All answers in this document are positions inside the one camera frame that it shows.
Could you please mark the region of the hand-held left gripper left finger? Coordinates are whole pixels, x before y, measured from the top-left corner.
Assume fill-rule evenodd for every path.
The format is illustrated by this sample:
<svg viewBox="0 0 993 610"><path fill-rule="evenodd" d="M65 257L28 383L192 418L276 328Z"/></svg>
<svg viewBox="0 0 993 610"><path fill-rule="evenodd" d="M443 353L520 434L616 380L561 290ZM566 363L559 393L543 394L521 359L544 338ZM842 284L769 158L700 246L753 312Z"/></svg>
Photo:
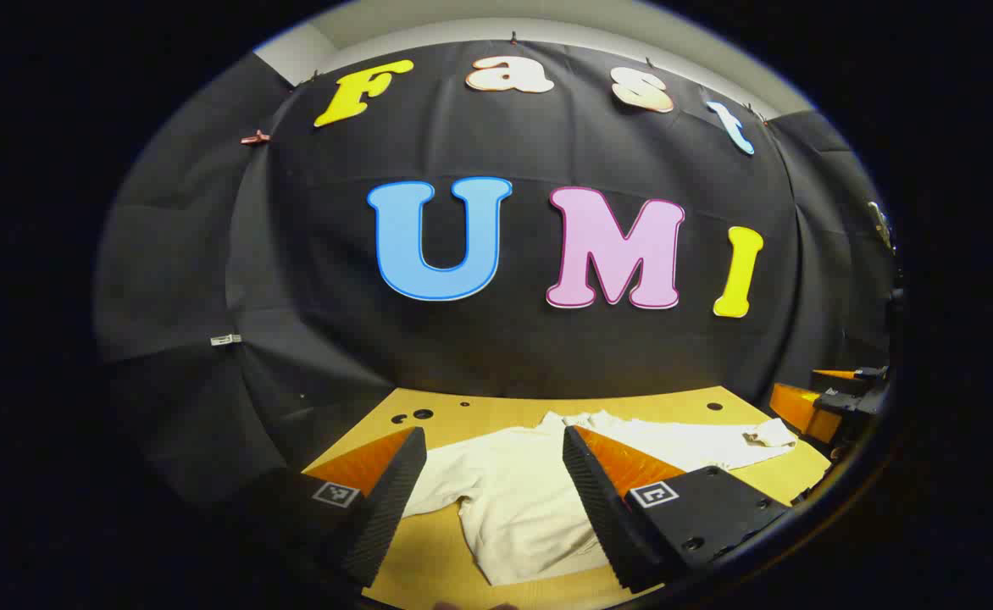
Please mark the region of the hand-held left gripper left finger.
<svg viewBox="0 0 993 610"><path fill-rule="evenodd" d="M408 426L306 471L275 469L226 499L256 541L352 588L372 586L427 459Z"/></svg>

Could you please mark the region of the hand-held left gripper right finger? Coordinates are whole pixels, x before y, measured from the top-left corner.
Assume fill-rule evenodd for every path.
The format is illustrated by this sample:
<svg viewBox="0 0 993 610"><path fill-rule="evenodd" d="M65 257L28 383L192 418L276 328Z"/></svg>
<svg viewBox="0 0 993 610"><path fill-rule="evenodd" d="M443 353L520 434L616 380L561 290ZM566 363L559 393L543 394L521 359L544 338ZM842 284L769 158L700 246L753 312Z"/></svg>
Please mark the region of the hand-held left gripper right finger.
<svg viewBox="0 0 993 610"><path fill-rule="evenodd" d="M563 430L563 466L631 593L713 570L791 510L718 466L684 471L578 425Z"/></svg>

